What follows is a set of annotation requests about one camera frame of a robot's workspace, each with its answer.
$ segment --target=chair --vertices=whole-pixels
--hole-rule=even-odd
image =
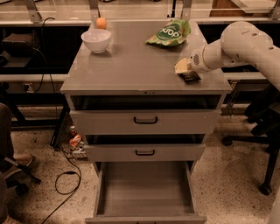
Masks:
[[[26,175],[28,175],[31,180],[34,181],[35,184],[40,184],[41,183],[41,180],[38,179],[38,178],[35,178],[31,172],[30,172],[30,168],[28,166],[25,166],[25,165],[21,165],[21,164],[18,164],[16,161],[8,158],[8,157],[5,157],[3,155],[0,154],[0,160],[5,160],[6,162],[12,164],[12,165],[15,165],[17,168],[21,169]],[[9,180],[7,179],[6,180],[6,184],[7,184],[7,188],[11,188],[13,186],[16,187],[16,193],[17,195],[23,195],[23,194],[26,194],[28,193],[28,186],[26,184],[21,184],[19,181],[17,180]]]
[[[271,179],[280,149],[280,93],[269,84],[246,108],[244,115],[250,123],[256,123],[251,130],[253,136],[225,136],[222,143],[229,146],[233,141],[268,144],[269,162],[264,182],[259,190],[269,195],[272,193]]]

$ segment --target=white bowl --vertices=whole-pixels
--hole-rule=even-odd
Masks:
[[[102,53],[109,46],[111,32],[102,29],[89,29],[81,34],[85,46],[93,53]]]

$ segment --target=shoe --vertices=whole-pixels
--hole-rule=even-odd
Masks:
[[[18,169],[15,165],[13,165],[7,171],[3,171],[2,174],[3,174],[3,177],[5,179],[8,179],[9,177],[11,177],[12,175],[16,174],[17,172],[21,172],[21,170]]]
[[[21,222],[19,222],[18,220],[14,220],[8,215],[7,219],[3,222],[3,224],[21,224]]]
[[[30,165],[33,161],[33,155],[31,153],[15,154],[14,158],[18,164],[25,166]]]

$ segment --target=green snack bag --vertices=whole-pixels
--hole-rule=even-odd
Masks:
[[[146,43],[161,46],[178,46],[185,41],[189,33],[191,33],[189,22],[184,19],[176,19],[170,21],[157,34],[150,37]]]

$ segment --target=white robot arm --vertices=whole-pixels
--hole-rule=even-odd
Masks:
[[[219,40],[195,50],[190,62],[197,73],[250,64],[280,90],[280,49],[267,33],[248,22],[227,26]]]

